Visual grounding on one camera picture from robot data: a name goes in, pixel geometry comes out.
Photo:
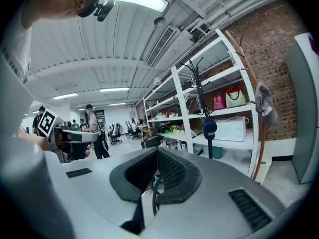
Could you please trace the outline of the ceiling air conditioner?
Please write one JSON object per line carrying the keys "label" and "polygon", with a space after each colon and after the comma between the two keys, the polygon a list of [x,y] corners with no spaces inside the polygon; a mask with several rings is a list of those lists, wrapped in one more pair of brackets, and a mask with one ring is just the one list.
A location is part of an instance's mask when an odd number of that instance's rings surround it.
{"label": "ceiling air conditioner", "polygon": [[166,70],[193,46],[193,36],[187,31],[168,26],[151,51],[146,66]]}

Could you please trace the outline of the white tote bag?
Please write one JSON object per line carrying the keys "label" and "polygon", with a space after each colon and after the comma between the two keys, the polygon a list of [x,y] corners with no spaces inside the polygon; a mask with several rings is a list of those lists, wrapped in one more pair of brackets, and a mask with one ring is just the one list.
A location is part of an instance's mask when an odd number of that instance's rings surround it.
{"label": "white tote bag", "polygon": [[246,105],[245,96],[238,85],[225,91],[225,100],[227,108]]}

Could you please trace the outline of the navy blue cap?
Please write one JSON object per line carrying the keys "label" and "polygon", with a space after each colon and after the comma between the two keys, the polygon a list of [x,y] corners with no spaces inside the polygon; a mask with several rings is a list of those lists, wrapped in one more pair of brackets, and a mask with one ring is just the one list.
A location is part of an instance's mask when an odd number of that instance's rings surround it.
{"label": "navy blue cap", "polygon": [[217,124],[213,117],[207,116],[204,118],[203,134],[208,141],[212,141],[215,138],[217,131]]}

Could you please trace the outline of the white floor box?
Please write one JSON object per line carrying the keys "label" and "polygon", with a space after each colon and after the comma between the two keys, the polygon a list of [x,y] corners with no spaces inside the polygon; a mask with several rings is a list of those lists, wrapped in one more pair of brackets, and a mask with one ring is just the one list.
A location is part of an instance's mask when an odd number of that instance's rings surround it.
{"label": "white floor box", "polygon": [[272,164],[272,158],[270,156],[263,156],[255,181],[259,184],[263,184],[265,178],[269,172]]}

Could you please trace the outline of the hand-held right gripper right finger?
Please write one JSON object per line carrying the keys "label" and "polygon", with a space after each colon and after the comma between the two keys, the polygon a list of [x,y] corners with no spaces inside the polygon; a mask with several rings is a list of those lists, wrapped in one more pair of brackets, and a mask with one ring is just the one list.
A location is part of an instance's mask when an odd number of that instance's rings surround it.
{"label": "hand-held right gripper right finger", "polygon": [[229,195],[245,191],[271,220],[284,205],[269,190],[236,168],[185,151],[173,154],[196,165],[202,175],[198,189],[183,203],[161,205],[146,228],[146,239],[241,239],[254,231]]}

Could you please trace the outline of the white paper bag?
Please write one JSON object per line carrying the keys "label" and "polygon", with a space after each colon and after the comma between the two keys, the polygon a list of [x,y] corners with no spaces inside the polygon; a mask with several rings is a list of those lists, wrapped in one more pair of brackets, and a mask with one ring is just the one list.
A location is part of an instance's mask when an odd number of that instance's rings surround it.
{"label": "white paper bag", "polygon": [[216,140],[244,141],[246,136],[246,118],[231,117],[228,119],[216,119]]}

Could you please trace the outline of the grey cap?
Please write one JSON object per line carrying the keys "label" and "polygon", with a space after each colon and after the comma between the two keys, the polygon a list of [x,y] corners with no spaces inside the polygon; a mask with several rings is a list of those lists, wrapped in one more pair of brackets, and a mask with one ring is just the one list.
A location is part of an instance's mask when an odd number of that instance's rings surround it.
{"label": "grey cap", "polygon": [[256,112],[261,117],[261,121],[267,127],[274,126],[278,120],[278,114],[273,104],[270,90],[259,81],[255,91]]}

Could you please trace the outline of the white metal shelving unit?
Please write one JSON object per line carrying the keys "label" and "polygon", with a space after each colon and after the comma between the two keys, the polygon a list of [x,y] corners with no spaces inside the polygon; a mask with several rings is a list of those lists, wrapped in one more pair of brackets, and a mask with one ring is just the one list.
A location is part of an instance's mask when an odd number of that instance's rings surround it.
{"label": "white metal shelving unit", "polygon": [[[190,59],[194,66],[199,63],[199,77],[202,80],[204,98],[214,120],[231,117],[246,118],[244,141],[214,140],[212,145],[223,148],[225,162],[248,177],[253,177],[258,162],[259,122],[255,105],[255,92],[248,71],[236,53],[230,40],[219,29],[217,37],[196,52]],[[190,88],[191,71],[181,65],[173,66],[170,75],[143,99],[148,125],[159,122],[166,125],[184,125],[185,133],[163,133],[168,147],[183,149],[189,153],[207,157],[208,143],[203,134],[204,115],[199,107],[197,90]],[[246,99],[246,105],[214,110],[213,98],[223,95],[227,89],[239,86]]]}

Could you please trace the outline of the black visitor chair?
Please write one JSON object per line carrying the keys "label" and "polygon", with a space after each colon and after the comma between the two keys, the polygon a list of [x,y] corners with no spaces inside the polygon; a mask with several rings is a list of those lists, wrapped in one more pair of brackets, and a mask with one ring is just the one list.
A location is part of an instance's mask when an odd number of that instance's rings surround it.
{"label": "black visitor chair", "polygon": [[157,147],[163,142],[163,136],[159,135],[160,123],[155,122],[152,128],[143,129],[141,147],[150,148]]}

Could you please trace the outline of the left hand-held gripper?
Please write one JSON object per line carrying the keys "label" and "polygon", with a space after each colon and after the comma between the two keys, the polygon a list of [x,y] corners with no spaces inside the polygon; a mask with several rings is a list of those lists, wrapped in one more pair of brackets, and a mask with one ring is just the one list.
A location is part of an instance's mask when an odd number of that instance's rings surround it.
{"label": "left hand-held gripper", "polygon": [[97,133],[75,131],[70,121],[65,121],[49,109],[37,116],[37,134],[47,138],[51,150],[60,162],[86,158],[87,143],[95,142]]}

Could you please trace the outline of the black office chair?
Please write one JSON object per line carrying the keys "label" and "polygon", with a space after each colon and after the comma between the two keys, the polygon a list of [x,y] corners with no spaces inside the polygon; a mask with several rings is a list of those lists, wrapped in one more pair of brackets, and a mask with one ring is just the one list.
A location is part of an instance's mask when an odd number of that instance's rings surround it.
{"label": "black office chair", "polygon": [[141,130],[138,127],[132,127],[131,123],[129,121],[125,122],[127,125],[127,129],[128,129],[128,133],[130,135],[130,137],[132,138],[132,140],[136,139],[136,138],[141,138]]}
{"label": "black office chair", "polygon": [[112,124],[112,131],[110,133],[111,145],[123,142],[121,139],[119,139],[119,137],[121,136],[120,128],[121,127],[119,123]]}

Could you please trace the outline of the person's white t-shirt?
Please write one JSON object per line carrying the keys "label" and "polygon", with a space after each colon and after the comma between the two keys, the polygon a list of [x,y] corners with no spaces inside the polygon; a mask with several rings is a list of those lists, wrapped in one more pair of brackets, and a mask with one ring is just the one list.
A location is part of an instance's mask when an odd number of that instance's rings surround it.
{"label": "person's white t-shirt", "polygon": [[24,28],[21,25],[23,8],[14,14],[7,24],[0,51],[7,60],[16,77],[22,82],[27,82],[27,72],[30,67],[30,46],[32,28]]}

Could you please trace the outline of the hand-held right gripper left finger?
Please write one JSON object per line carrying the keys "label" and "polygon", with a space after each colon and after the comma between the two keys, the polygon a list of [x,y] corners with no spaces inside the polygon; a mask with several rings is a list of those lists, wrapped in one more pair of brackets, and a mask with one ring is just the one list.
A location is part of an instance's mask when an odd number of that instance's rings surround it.
{"label": "hand-held right gripper left finger", "polygon": [[53,152],[44,153],[53,188],[70,219],[74,239],[159,239],[158,232],[149,232],[151,226],[140,235],[120,227],[133,218],[137,205],[123,201],[109,181],[115,167],[153,150],[67,164],[61,164]]}

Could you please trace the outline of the wooden coat stand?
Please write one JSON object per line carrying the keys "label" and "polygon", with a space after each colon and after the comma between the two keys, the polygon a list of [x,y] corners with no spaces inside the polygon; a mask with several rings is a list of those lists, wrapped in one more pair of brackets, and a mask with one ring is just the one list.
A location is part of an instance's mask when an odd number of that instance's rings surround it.
{"label": "wooden coat stand", "polygon": [[[255,91],[257,90],[257,86],[260,83],[260,81],[257,80],[257,77],[255,75],[255,72],[251,66],[251,63],[249,62],[245,52],[242,49],[241,43],[242,43],[242,37],[240,36],[240,41],[237,42],[237,40],[230,34],[230,32],[228,30],[225,31],[227,37],[232,41],[232,43],[235,45],[236,49],[238,51],[236,51],[236,53],[242,57],[247,65],[246,68],[244,68],[244,70],[248,71],[252,77],[253,80],[253,84],[255,87]],[[258,162],[257,162],[257,166],[253,175],[253,180],[255,182],[257,182],[257,176],[259,174],[259,170],[260,170],[260,166],[261,166],[261,162],[263,159],[263,154],[264,154],[264,148],[265,148],[265,139],[266,139],[266,126],[263,122],[261,122],[261,147],[260,147],[260,152],[259,152],[259,158],[258,158]]]}

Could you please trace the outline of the pink handbag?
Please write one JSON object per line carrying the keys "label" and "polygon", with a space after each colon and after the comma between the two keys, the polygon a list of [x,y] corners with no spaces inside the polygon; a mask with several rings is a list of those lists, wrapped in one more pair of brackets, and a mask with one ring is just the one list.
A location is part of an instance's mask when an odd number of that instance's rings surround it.
{"label": "pink handbag", "polygon": [[214,110],[222,110],[227,108],[226,100],[223,95],[218,95],[213,98],[213,108]]}

